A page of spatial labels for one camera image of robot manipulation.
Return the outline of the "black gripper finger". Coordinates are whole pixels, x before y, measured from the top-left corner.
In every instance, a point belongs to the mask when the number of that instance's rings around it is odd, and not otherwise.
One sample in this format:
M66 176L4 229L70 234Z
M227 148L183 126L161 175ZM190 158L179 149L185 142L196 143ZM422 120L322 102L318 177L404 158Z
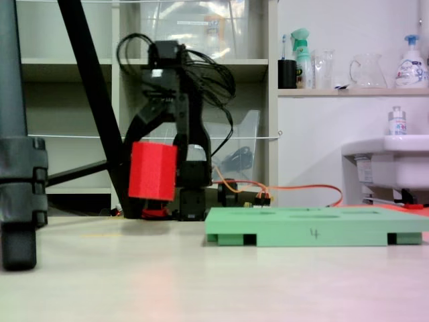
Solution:
M180 176L181 167L185 163L189 143L189 99L179 96L175 101L176 136L173 144L177 147L176 176Z
M171 99L150 99L132 119L125 136L125 146L131 146L164 122L174 121L174 109Z

